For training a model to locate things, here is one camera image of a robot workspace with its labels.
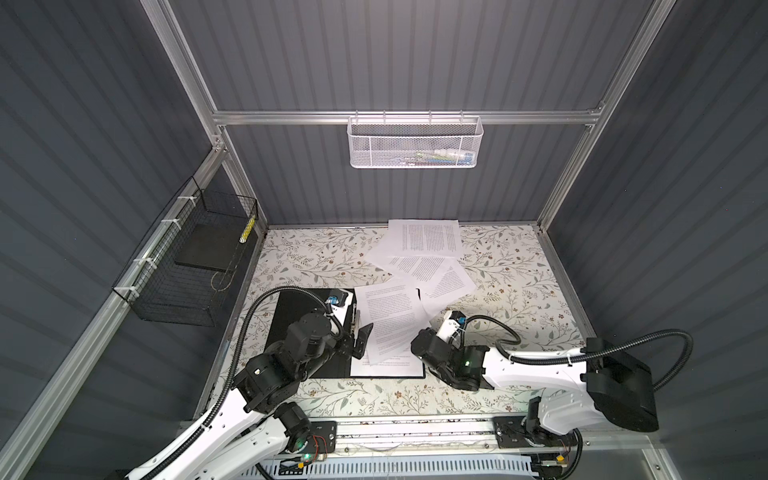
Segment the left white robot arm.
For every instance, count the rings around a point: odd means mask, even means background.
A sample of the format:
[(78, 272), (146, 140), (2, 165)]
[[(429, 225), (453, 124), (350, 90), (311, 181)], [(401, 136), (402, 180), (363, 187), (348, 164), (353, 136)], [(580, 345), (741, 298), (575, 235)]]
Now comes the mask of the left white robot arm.
[(332, 338), (336, 316), (310, 312), (286, 337), (248, 360), (203, 417), (128, 479), (224, 479), (283, 450), (299, 450), (311, 433), (304, 411), (290, 400), (300, 384), (335, 355), (360, 359), (372, 325), (358, 336)]

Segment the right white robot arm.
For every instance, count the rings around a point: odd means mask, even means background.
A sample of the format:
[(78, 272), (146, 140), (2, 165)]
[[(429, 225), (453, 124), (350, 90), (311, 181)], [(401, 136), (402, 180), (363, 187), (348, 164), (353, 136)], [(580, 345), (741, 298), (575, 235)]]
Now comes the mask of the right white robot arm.
[(513, 355), (481, 345), (459, 348), (425, 328), (412, 340), (411, 353), (456, 390), (542, 389), (525, 420), (531, 436), (565, 436), (604, 422), (634, 432), (659, 429), (650, 368), (598, 338), (582, 349)]

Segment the black white file folder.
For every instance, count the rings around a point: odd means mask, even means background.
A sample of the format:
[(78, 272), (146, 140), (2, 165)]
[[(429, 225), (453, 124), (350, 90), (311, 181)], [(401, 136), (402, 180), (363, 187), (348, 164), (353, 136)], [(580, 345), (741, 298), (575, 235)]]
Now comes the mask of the black white file folder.
[(420, 360), (405, 352), (378, 364), (367, 357), (357, 359), (336, 353), (333, 335), (341, 330), (355, 330), (353, 317), (357, 301), (352, 290), (310, 289), (308, 293), (281, 292), (277, 296), (269, 333), (268, 347), (276, 343), (297, 347), (314, 359), (317, 353), (330, 357), (312, 375), (314, 379), (424, 379), (426, 370)]

